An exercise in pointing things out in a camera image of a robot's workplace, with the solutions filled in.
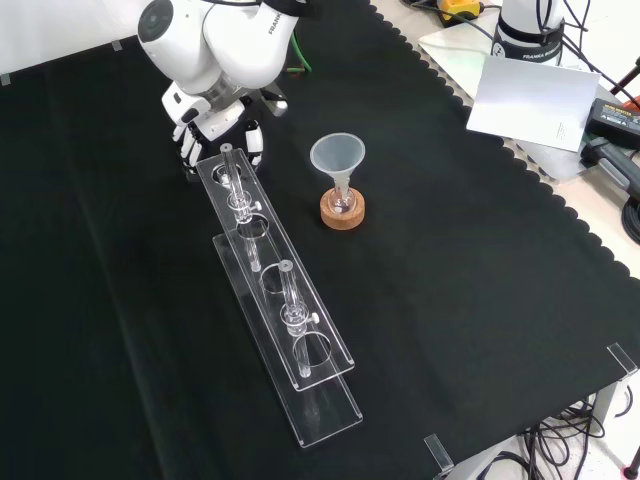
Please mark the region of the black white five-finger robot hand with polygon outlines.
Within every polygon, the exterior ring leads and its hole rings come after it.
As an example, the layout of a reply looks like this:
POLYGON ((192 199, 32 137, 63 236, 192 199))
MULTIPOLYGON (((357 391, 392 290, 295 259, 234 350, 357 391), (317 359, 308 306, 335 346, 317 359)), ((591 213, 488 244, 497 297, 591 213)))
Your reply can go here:
POLYGON ((237 99, 216 110, 203 97, 183 92, 175 82, 162 96, 165 112, 175 125, 172 140, 186 179, 199 182, 196 165, 220 153, 228 137, 241 135, 244 152, 257 171, 263 159, 264 137, 259 122, 248 115, 250 108, 262 98, 259 90, 240 90, 237 99))

